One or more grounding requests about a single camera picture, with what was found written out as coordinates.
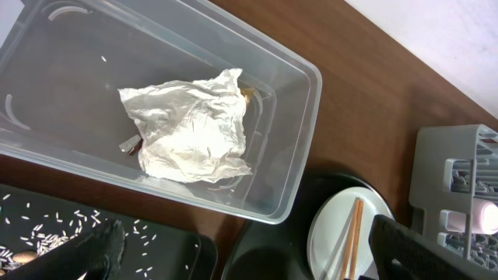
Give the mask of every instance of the white tissue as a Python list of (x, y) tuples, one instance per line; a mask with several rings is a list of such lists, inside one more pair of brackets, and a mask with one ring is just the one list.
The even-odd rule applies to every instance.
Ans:
[(237, 87), (241, 73), (228, 69), (210, 80), (119, 89), (143, 138), (139, 163), (148, 175), (215, 183), (251, 174), (240, 159), (246, 145), (246, 101)]

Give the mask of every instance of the white wall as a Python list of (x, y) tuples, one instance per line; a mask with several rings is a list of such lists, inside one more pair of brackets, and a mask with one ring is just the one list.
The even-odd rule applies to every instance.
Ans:
[(498, 118), (497, 0), (346, 0)]

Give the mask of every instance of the black object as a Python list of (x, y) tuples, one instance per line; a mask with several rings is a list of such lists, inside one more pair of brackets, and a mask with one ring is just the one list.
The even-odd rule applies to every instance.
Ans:
[(304, 177), (286, 221), (278, 225), (246, 223), (226, 262), (222, 279), (314, 279), (307, 263), (311, 223), (332, 195), (348, 187), (366, 187), (378, 194), (366, 181), (344, 173)]
[(124, 252), (125, 231), (121, 222), (113, 219), (1, 278), (74, 280), (86, 273), (85, 280), (114, 280)]
[(425, 240), (383, 215), (373, 219), (369, 243), (381, 280), (497, 279), (496, 273)]
[[(2, 200), (6, 194), (11, 194), (11, 196)], [(30, 238), (33, 228), (39, 224), (43, 224), (43, 228), (36, 234), (53, 233), (62, 236), (64, 230), (68, 236), (71, 236), (74, 234), (79, 220), (82, 221), (81, 235), (91, 232), (94, 223), (91, 215), (95, 215), (94, 210), (97, 210), (100, 213), (97, 218), (103, 224), (106, 219), (107, 221), (119, 219), (124, 231), (128, 234), (121, 269), (117, 277), (120, 280), (140, 278), (146, 280), (210, 279), (216, 266), (218, 257), (216, 245), (207, 236), (197, 233), (148, 221), (140, 221), (135, 224), (136, 219), (126, 215), (91, 208), (4, 184), (0, 184), (0, 205), (2, 206), (0, 211), (0, 245), (15, 253), (36, 250), (36, 243), (40, 239), (36, 236), (34, 239), (30, 239), (30, 242), (35, 245), (29, 246), (19, 237), (27, 236)], [(87, 222), (75, 214), (78, 210), (80, 215), (87, 216)], [(63, 222), (57, 222), (55, 217), (57, 212), (59, 219)], [(10, 224), (5, 222), (5, 218), (9, 219)], [(69, 225), (71, 220), (74, 220), (72, 226)], [(140, 234), (133, 233), (134, 227)], [(136, 273), (140, 268), (143, 271), (139, 274)]]

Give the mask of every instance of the black tray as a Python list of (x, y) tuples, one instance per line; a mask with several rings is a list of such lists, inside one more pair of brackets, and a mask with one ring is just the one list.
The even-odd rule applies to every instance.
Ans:
[(226, 262), (222, 279), (314, 279), (307, 263), (311, 223), (318, 209), (332, 195), (348, 187), (367, 187), (378, 193), (366, 181), (344, 173), (303, 179), (285, 222), (246, 224)]
[[(11, 196), (2, 200), (6, 194), (11, 194)], [(14, 253), (26, 250), (36, 251), (37, 241), (40, 239), (36, 237), (31, 239), (31, 231), (41, 223), (44, 225), (40, 233), (62, 236), (62, 230), (65, 230), (68, 236), (71, 236), (74, 234), (79, 220), (82, 220), (83, 224), (82, 233), (91, 230), (94, 222), (90, 215), (94, 215), (95, 208), (4, 184), (0, 184), (0, 205), (2, 207), (0, 211), (0, 245), (7, 247)], [(87, 222), (84, 222), (84, 218), (74, 214), (77, 210), (87, 216)], [(99, 209), (97, 211), (100, 212), (97, 217), (100, 220), (105, 220), (105, 218), (120, 219), (123, 222), (124, 230), (128, 233), (126, 251), (118, 277), (120, 280), (210, 279), (212, 277), (218, 253), (216, 245), (207, 236), (154, 222), (140, 221), (135, 224), (136, 219), (132, 217)], [(63, 222), (56, 221), (56, 212), (59, 213), (59, 219), (62, 219)], [(5, 222), (6, 217), (9, 218), (10, 224)], [(140, 234), (133, 233), (134, 226)], [(26, 241), (20, 239), (21, 236), (30, 238), (30, 242), (34, 246), (26, 244)], [(144, 278), (144, 271), (150, 267), (153, 269), (147, 271), (147, 278)], [(144, 271), (136, 273), (140, 268), (143, 268)]]

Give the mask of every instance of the clear plastic container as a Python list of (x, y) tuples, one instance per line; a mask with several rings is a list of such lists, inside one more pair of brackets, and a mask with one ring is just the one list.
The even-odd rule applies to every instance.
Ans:
[[(205, 1), (23, 1), (0, 48), (0, 152), (267, 223), (292, 207), (310, 148), (320, 72)], [(119, 144), (137, 134), (117, 89), (242, 68), (253, 175), (217, 184), (148, 177)]]

